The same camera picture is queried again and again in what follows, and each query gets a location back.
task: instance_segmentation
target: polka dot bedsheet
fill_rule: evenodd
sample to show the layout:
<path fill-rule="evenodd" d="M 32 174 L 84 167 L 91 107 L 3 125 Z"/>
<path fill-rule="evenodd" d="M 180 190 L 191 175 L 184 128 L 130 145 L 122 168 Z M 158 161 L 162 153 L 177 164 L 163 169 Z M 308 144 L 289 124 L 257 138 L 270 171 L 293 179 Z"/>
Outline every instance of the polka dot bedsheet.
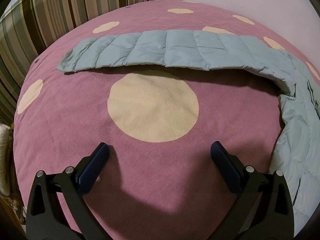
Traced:
<path fill-rule="evenodd" d="M 25 205 L 38 170 L 59 173 L 105 142 L 110 159 L 84 200 L 113 239 L 206 239 L 236 198 L 210 159 L 211 143 L 219 140 L 244 165 L 268 172 L 282 130 L 270 80 L 243 70 L 157 65 L 71 75 L 56 69 L 85 38 L 170 29 L 255 36 L 305 62 L 320 84 L 315 67 L 288 41 L 221 8 L 157 0 L 99 16 L 43 52 L 23 84 L 14 160 Z"/>

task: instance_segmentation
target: silver bolt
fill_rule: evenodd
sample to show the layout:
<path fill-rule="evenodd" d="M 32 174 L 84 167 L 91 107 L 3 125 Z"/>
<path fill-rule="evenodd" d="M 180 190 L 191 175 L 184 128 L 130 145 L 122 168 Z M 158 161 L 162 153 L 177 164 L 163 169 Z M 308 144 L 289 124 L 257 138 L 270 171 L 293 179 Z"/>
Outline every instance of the silver bolt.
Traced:
<path fill-rule="evenodd" d="M 38 171 L 37 172 L 37 177 L 41 177 L 43 175 L 43 171 Z"/>
<path fill-rule="evenodd" d="M 283 172 L 282 172 L 282 171 L 277 170 L 277 171 L 276 171 L 276 174 L 277 174 L 278 176 L 280 176 L 280 177 L 281 177 L 281 176 L 283 175 Z"/>
<path fill-rule="evenodd" d="M 66 168 L 66 173 L 71 173 L 71 172 L 73 172 L 73 170 L 74 170 L 74 168 L 70 166 L 70 167 Z"/>
<path fill-rule="evenodd" d="M 247 170 L 247 172 L 254 172 L 254 168 L 251 166 L 247 166 L 245 169 Z"/>

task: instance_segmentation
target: blue gripper pad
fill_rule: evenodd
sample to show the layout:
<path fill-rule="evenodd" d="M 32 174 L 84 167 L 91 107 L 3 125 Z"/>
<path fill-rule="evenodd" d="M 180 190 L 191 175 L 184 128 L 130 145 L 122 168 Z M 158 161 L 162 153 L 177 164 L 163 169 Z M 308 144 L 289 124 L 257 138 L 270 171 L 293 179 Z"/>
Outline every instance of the blue gripper pad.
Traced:
<path fill-rule="evenodd" d="M 108 158 L 109 147 L 103 143 L 78 177 L 77 192 L 79 195 L 82 196 L 90 192 Z"/>
<path fill-rule="evenodd" d="M 232 193 L 241 193 L 241 175 L 218 142 L 214 142 L 211 145 L 211 158 L 222 175 L 223 180 L 227 184 L 228 189 Z"/>

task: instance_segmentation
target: striped curtain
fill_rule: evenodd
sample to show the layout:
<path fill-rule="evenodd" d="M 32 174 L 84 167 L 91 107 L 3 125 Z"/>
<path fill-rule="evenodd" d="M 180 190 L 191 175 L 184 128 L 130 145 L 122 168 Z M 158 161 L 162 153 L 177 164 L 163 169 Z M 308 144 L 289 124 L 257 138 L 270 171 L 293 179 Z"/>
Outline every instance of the striped curtain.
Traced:
<path fill-rule="evenodd" d="M 13 122 L 32 61 L 58 38 L 106 12 L 149 0 L 18 0 L 0 19 L 0 120 Z"/>

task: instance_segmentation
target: beige polka dot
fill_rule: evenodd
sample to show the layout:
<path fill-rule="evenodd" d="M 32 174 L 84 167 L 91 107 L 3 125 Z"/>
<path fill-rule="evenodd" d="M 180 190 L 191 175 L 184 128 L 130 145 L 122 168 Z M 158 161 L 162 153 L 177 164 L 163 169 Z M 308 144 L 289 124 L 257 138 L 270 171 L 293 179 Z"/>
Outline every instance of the beige polka dot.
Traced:
<path fill-rule="evenodd" d="M 198 2 L 192 2 L 192 1 L 181 1 L 181 2 L 191 2 L 191 3 L 198 3 Z"/>
<path fill-rule="evenodd" d="M 268 37 L 263 37 L 263 39 L 274 49 L 284 49 L 278 42 L 268 38 Z"/>
<path fill-rule="evenodd" d="M 18 105 L 18 114 L 21 114 L 39 96 L 42 86 L 42 79 L 38 79 L 27 89 Z"/>
<path fill-rule="evenodd" d="M 113 84 L 108 112 L 125 134 L 145 142 L 168 142 L 186 135 L 195 125 L 196 94 L 180 78 L 164 71 L 127 74 Z"/>
<path fill-rule="evenodd" d="M 237 19 L 239 19 L 240 21 L 243 21 L 243 22 L 245 22 L 245 23 L 249 23 L 249 24 L 251 24 L 251 25 L 255 25 L 255 23 L 254 23 L 253 21 L 249 20 L 249 19 L 246 18 L 246 17 L 240 16 L 240 15 L 233 15 L 233 17 L 235 17 L 235 18 L 237 18 Z"/>
<path fill-rule="evenodd" d="M 229 33 L 229 34 L 234 34 L 234 33 L 231 33 L 227 30 L 224 30 L 224 29 L 219 29 L 219 28 L 215 28 L 215 27 L 210 27 L 210 26 L 206 26 L 202 29 L 203 31 L 206 31 L 206 32 L 212 32 L 212 33 Z"/>
<path fill-rule="evenodd" d="M 109 23 L 106 23 L 106 24 L 101 25 L 101 26 L 98 27 L 98 28 L 95 28 L 92 32 L 93 32 L 93 33 L 105 32 L 105 31 L 107 31 L 107 30 L 110 30 L 110 29 L 113 28 L 113 27 L 118 26 L 119 23 L 120 23 L 120 22 L 109 22 Z"/>
<path fill-rule="evenodd" d="M 307 65 L 308 65 L 308 67 L 310 68 L 311 72 L 316 76 L 316 78 L 317 78 L 318 80 L 320 80 L 319 74 L 318 74 L 317 71 L 313 68 L 313 66 L 311 66 L 309 62 L 306 62 L 306 63 L 307 63 Z"/>
<path fill-rule="evenodd" d="M 172 13 L 193 13 L 193 11 L 189 9 L 169 9 L 168 12 Z"/>

